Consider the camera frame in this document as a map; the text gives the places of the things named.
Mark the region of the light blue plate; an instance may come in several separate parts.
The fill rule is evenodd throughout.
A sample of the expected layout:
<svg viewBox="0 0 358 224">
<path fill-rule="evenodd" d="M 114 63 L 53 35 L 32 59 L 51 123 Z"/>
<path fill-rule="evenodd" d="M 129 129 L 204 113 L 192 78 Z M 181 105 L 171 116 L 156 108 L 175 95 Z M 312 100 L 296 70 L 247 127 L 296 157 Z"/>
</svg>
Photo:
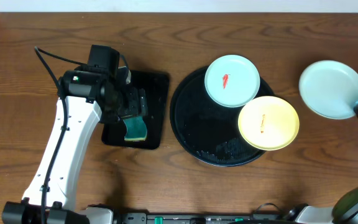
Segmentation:
<svg viewBox="0 0 358 224">
<path fill-rule="evenodd" d="M 259 71 L 243 56 L 225 55 L 214 60 L 207 68 L 204 87 L 209 97 L 221 106 L 244 106 L 259 91 Z"/>
<path fill-rule="evenodd" d="M 322 60 L 304 69 L 299 91 L 305 105 L 316 114 L 329 119 L 355 116 L 358 104 L 358 73 L 350 66 Z"/>
</svg>

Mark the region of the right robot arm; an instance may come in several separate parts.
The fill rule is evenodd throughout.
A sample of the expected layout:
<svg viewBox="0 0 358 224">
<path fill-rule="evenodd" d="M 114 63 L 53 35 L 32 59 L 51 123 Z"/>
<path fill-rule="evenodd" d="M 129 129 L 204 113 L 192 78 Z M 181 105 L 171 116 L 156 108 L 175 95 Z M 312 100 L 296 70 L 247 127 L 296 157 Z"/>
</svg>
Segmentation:
<svg viewBox="0 0 358 224">
<path fill-rule="evenodd" d="M 358 118 L 358 105 L 354 112 Z M 358 187 L 341 197 L 333 207 L 299 205 L 290 210 L 285 219 L 295 223 L 358 223 Z"/>
</svg>

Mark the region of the yellow plate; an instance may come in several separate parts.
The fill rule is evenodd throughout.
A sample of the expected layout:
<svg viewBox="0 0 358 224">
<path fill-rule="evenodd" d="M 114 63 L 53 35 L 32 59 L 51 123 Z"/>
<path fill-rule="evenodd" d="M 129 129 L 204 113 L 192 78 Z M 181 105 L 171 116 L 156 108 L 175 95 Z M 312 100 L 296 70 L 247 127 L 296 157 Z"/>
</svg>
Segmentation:
<svg viewBox="0 0 358 224">
<path fill-rule="evenodd" d="M 241 109 L 238 128 L 251 146 L 275 151 L 288 146 L 296 138 L 300 120 L 289 102 L 276 96 L 261 96 Z"/>
</svg>

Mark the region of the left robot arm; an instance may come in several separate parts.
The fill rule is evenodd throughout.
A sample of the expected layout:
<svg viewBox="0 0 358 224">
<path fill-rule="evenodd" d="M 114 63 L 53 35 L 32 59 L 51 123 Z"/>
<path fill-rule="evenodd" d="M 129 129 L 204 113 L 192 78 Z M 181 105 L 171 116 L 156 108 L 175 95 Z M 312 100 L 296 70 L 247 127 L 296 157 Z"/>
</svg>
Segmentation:
<svg viewBox="0 0 358 224">
<path fill-rule="evenodd" d="M 7 202 L 3 223 L 118 223 L 110 208 L 75 211 L 78 177 L 98 123 L 123 122 L 123 141 L 147 137 L 145 86 L 150 76 L 120 67 L 105 71 L 82 65 L 58 81 L 55 122 L 39 168 L 20 202 Z"/>
</svg>

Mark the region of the green yellow sponge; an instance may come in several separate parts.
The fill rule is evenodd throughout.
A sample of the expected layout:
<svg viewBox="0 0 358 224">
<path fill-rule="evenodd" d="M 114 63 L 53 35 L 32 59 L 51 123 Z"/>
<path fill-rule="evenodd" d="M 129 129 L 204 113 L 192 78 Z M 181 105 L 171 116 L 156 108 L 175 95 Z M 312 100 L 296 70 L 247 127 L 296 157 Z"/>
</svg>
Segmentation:
<svg viewBox="0 0 358 224">
<path fill-rule="evenodd" d="M 125 141 L 145 141 L 147 138 L 147 127 L 142 116 L 125 119 L 126 134 Z"/>
</svg>

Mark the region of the light blue plate back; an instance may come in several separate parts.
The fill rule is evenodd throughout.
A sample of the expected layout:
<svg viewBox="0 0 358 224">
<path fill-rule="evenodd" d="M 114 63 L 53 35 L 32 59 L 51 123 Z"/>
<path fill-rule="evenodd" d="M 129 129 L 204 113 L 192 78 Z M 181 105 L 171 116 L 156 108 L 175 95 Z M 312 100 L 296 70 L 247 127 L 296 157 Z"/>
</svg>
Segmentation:
<svg viewBox="0 0 358 224">
<path fill-rule="evenodd" d="M 207 68 L 204 87 L 209 97 L 221 106 L 244 106 L 259 91 L 259 71 L 243 56 L 225 55 L 214 60 Z"/>
</svg>

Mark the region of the light blue plate front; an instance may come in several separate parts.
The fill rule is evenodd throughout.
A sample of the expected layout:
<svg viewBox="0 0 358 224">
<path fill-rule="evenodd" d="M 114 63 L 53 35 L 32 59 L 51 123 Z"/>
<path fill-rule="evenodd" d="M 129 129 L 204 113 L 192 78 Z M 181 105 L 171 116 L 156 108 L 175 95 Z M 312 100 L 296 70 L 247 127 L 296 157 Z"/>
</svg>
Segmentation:
<svg viewBox="0 0 358 224">
<path fill-rule="evenodd" d="M 329 119 L 355 116 L 358 104 L 358 73 L 350 66 L 322 60 L 304 69 L 299 91 L 305 105 L 316 114 Z"/>
</svg>

